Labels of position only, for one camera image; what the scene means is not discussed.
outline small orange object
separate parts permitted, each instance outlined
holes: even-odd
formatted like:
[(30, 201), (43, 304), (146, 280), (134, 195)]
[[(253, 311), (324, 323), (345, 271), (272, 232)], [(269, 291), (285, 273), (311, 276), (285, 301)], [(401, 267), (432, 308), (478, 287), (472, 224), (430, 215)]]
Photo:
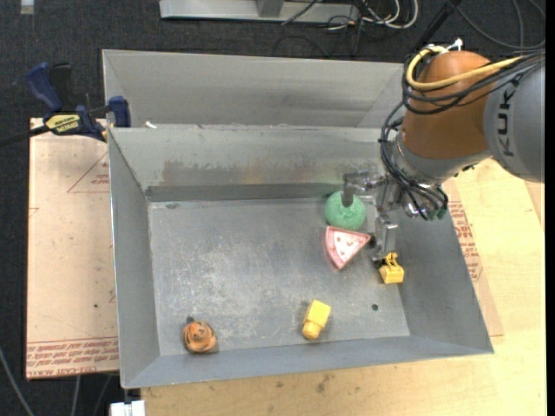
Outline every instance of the small orange object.
[(325, 241), (331, 261), (338, 269), (341, 269), (370, 241), (370, 236), (328, 226)]
[(185, 348), (192, 353), (208, 353), (216, 347), (218, 340), (214, 330), (206, 322), (192, 321), (183, 328)]

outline blue clamp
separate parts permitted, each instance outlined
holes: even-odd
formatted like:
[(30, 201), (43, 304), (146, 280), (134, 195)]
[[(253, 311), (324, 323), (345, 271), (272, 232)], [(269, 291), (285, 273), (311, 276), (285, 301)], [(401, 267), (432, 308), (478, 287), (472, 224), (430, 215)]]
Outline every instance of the blue clamp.
[[(47, 121), (51, 119), (56, 114), (65, 114), (65, 107), (69, 106), (69, 101), (64, 102), (56, 88), (52, 85), (50, 81), (49, 65), (46, 62), (40, 63), (33, 67), (26, 75), (25, 81), (29, 87), (31, 93), (40, 101), (46, 103), (49, 107), (48, 113), (43, 117), (42, 122), (46, 126)], [(112, 97), (108, 105), (115, 117), (116, 127), (130, 127), (131, 126), (131, 116), (129, 114), (129, 109), (126, 100), (121, 96)], [(80, 134), (93, 139), (98, 139), (101, 141), (105, 140), (106, 128), (98, 123), (96, 119), (90, 116), (89, 111), (84, 105), (77, 105), (75, 110), (72, 110), (79, 116), (79, 121), (75, 124), (76, 127), (66, 131), (67, 134)]]

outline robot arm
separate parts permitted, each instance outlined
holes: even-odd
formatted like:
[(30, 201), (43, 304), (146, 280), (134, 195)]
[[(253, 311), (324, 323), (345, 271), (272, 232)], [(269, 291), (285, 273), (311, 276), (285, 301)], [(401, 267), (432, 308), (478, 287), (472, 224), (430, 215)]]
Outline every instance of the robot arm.
[(393, 112), (382, 128), (388, 183), (379, 210), (441, 218), (441, 183), (492, 156), (515, 176), (543, 182), (545, 51), (490, 63), (430, 46), (406, 66), (403, 104), (404, 117)]
[[(496, 71), (490, 69), (439, 89), (427, 90), (426, 85), (433, 87), (435, 81), (487, 65), (486, 58), (472, 52), (439, 54), (421, 72), (419, 81), (424, 85), (417, 87), (426, 92), (419, 94), (437, 99), (464, 92)], [(498, 81), (486, 82), (448, 109), (419, 99), (409, 103), (411, 109), (397, 142), (420, 181), (441, 182), (489, 156), (517, 177), (544, 180), (545, 56), (543, 62), (528, 63)]]

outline green ball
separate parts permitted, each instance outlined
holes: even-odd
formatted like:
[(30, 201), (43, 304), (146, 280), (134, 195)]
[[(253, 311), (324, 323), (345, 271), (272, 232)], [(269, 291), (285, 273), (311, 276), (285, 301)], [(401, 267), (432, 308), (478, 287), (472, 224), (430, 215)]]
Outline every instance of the green ball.
[(343, 206), (341, 192), (334, 192), (326, 202), (325, 215), (331, 226), (356, 231), (364, 224), (366, 207), (357, 196), (353, 197), (351, 206)]

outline cardboard sheet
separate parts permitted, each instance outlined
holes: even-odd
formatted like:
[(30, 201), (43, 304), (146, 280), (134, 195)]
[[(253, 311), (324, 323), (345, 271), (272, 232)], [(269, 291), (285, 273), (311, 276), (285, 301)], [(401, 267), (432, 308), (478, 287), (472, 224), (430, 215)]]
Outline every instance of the cardboard sheet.
[(119, 367), (108, 146), (30, 141), (28, 379)]

